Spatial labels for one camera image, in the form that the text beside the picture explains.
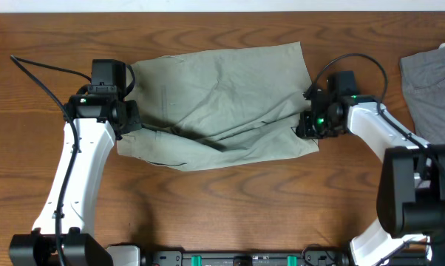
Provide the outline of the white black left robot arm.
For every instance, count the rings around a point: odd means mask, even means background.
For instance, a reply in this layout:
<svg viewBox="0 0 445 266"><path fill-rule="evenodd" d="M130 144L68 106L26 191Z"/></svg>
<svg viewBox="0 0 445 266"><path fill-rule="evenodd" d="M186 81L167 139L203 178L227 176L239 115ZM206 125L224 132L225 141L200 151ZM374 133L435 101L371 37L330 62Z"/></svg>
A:
<svg viewBox="0 0 445 266"><path fill-rule="evenodd" d="M122 61L95 59L92 74L67 103L61 159L47 201L28 234L13 236L14 265L144 265L137 245L107 248L94 238L95 207L107 157L126 133L141 128L137 104L125 97L135 80Z"/></svg>

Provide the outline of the khaki green shorts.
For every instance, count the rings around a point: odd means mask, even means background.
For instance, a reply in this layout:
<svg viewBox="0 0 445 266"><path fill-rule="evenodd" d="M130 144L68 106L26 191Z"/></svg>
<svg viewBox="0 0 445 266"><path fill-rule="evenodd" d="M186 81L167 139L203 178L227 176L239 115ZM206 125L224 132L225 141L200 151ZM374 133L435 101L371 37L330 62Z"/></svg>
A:
<svg viewBox="0 0 445 266"><path fill-rule="evenodd" d="M298 42L138 61L128 81L142 128L118 141L121 156L201 171L318 151L295 134L311 84Z"/></svg>

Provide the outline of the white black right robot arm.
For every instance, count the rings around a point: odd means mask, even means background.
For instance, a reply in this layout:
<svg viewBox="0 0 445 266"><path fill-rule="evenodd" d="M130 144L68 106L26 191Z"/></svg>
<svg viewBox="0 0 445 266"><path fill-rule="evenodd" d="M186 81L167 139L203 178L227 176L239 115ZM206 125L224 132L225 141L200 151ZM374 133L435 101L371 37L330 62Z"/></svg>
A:
<svg viewBox="0 0 445 266"><path fill-rule="evenodd" d="M310 108L296 135L324 139L351 133L382 163L377 218L350 241L338 265L389 265L410 245L427 248L427 265L445 265L445 144L431 144L402 126L381 101L362 95L351 71L337 72L323 92L304 93Z"/></svg>

